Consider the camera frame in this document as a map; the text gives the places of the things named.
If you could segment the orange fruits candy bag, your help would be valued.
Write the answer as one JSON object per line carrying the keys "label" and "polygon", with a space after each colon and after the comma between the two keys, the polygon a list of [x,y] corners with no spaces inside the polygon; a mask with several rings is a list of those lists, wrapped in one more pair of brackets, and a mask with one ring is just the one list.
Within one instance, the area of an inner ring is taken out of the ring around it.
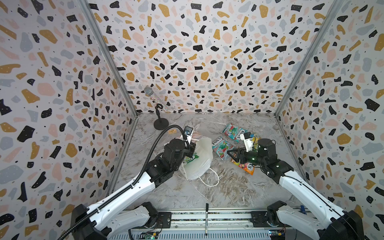
{"label": "orange fruits candy bag", "polygon": [[243,169],[246,173],[253,175],[254,174],[254,165],[251,163],[245,163],[245,164],[240,164],[237,163],[234,159],[231,159],[231,162],[238,166],[239,168]]}

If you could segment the teal cherry candy bag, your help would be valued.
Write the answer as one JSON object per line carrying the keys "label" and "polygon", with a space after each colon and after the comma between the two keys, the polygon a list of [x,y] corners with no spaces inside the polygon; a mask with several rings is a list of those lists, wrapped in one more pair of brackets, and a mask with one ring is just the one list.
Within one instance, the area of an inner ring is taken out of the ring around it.
{"label": "teal cherry candy bag", "polygon": [[232,158],[228,155],[228,151],[233,150],[235,147],[224,140],[222,137],[218,137],[212,142],[213,152],[218,155],[222,161],[230,161]]}

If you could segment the teal mint candy bag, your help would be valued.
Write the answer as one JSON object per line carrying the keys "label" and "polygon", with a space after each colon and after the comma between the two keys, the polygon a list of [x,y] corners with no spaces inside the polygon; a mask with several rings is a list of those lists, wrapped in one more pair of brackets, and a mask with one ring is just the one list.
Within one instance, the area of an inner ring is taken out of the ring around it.
{"label": "teal mint candy bag", "polygon": [[232,123],[229,123],[223,130],[223,134],[225,136],[229,137],[230,139],[234,140],[237,143],[241,140],[240,135],[246,132],[247,130]]}

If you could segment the white patterned paper bag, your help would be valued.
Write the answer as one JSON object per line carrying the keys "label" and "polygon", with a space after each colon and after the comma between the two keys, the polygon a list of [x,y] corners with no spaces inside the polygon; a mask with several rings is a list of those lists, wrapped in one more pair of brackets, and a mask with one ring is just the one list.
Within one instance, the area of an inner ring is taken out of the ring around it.
{"label": "white patterned paper bag", "polygon": [[[195,134],[192,136],[191,143],[196,143],[196,149],[194,153],[196,153],[199,158],[187,165],[183,165],[182,163],[180,167],[181,173],[188,181],[199,179],[207,187],[216,187],[220,182],[220,178],[219,175],[211,168],[211,163],[214,159],[212,139],[203,135]],[[212,171],[218,179],[218,182],[215,185],[208,185],[201,179],[201,177],[208,170]]]}

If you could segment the green apple tea candy bag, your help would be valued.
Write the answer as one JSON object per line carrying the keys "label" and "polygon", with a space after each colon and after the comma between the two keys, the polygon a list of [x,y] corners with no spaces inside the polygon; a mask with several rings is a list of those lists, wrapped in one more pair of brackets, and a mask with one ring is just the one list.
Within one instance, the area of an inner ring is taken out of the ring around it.
{"label": "green apple tea candy bag", "polygon": [[198,158],[199,158],[199,156],[196,153],[194,153],[192,157],[185,157],[185,159],[183,161],[183,165],[187,165]]}

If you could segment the yellow green candy bag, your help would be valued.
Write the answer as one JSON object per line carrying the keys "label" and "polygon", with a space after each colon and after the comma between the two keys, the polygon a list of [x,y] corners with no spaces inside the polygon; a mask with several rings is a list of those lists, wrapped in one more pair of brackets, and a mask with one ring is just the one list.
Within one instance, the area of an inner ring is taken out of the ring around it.
{"label": "yellow green candy bag", "polygon": [[259,147],[258,141],[261,139],[261,137],[257,136],[256,134],[252,134],[251,139],[252,139],[252,150],[256,151]]}

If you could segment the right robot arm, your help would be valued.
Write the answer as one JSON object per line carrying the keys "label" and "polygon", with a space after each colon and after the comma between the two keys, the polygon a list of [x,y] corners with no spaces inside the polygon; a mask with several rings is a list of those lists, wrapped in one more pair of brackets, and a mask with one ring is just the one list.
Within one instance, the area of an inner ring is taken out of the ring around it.
{"label": "right robot arm", "polygon": [[228,150],[227,154],[239,164],[249,163],[275,183],[289,191],[310,212],[312,217],[277,201],[267,207],[266,222],[271,227],[285,224],[312,240],[362,240],[362,218],[355,212],[346,212],[310,186],[288,163],[278,158],[276,144],[270,139],[259,139],[253,147],[251,139],[245,147]]}

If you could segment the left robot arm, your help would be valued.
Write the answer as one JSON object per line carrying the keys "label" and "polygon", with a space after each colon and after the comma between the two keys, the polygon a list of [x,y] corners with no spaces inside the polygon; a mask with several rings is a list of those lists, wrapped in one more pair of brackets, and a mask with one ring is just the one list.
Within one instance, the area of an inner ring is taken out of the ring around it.
{"label": "left robot arm", "polygon": [[164,146],[163,153],[148,162],[141,176],[89,207],[77,206],[71,219],[74,239],[107,240],[133,228],[154,226],[159,212],[150,202],[130,211],[126,208],[170,179],[195,149],[196,143],[187,146],[184,140],[173,139]]}

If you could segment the black microphone stand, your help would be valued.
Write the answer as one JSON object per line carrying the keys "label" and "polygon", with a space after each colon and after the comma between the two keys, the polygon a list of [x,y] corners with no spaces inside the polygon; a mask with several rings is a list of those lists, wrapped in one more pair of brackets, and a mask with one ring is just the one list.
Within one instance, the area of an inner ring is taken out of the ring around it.
{"label": "black microphone stand", "polygon": [[165,128],[167,128],[169,126],[169,121],[165,118],[161,118],[160,110],[162,110],[163,108],[164,107],[162,104],[157,104],[155,106],[156,115],[158,117],[154,122],[154,128],[156,130],[164,130]]}

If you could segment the black marker pen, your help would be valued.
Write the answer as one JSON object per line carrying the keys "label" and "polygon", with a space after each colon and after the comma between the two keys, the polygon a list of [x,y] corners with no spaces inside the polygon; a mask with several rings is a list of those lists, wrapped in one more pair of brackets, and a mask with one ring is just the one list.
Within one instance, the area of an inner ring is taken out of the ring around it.
{"label": "black marker pen", "polygon": [[208,223],[209,223],[209,204],[206,203],[205,207],[205,236],[208,236]]}

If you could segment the glitter microphone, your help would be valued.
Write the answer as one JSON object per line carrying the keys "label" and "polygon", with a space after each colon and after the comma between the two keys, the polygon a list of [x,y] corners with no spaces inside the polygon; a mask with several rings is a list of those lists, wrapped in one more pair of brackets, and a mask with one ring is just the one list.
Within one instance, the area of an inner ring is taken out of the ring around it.
{"label": "glitter microphone", "polygon": [[153,102],[156,104],[161,104],[163,106],[163,111],[166,113],[169,110],[167,109],[167,105],[158,97],[158,95],[153,91],[152,87],[145,86],[144,88],[145,95],[148,96]]}

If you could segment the blue marker pen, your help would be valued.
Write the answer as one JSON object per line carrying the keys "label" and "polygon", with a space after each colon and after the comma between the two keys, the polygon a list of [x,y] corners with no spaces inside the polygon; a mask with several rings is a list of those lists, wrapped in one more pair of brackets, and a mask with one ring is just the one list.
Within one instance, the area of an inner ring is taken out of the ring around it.
{"label": "blue marker pen", "polygon": [[301,205],[301,210],[300,210],[300,212],[301,212],[302,214],[304,214],[304,215],[307,215],[306,208],[305,208],[304,205]]}

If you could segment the circuit board right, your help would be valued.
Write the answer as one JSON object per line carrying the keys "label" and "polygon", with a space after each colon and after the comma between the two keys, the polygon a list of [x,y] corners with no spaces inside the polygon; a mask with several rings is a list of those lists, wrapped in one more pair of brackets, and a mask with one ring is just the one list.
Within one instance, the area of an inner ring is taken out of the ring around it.
{"label": "circuit board right", "polygon": [[285,240],[286,232],[284,230],[269,230],[271,240]]}

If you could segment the green circuit board left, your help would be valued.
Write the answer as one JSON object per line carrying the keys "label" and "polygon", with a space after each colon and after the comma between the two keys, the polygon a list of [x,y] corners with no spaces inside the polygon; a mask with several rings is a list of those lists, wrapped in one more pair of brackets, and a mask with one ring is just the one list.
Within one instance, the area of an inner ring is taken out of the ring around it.
{"label": "green circuit board left", "polygon": [[139,240],[157,240],[158,237],[158,232],[144,232],[140,234]]}

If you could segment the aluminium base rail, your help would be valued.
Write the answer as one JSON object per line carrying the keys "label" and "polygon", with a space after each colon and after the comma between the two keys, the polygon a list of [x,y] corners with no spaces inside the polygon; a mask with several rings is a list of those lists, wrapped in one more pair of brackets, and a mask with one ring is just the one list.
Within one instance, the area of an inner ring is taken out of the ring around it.
{"label": "aluminium base rail", "polygon": [[286,240],[312,240],[293,227],[271,227],[262,209],[209,209],[205,236],[205,209],[159,211],[151,228],[137,227],[108,240],[139,240],[144,232],[158,232],[158,240],[270,240],[269,230],[284,230]]}

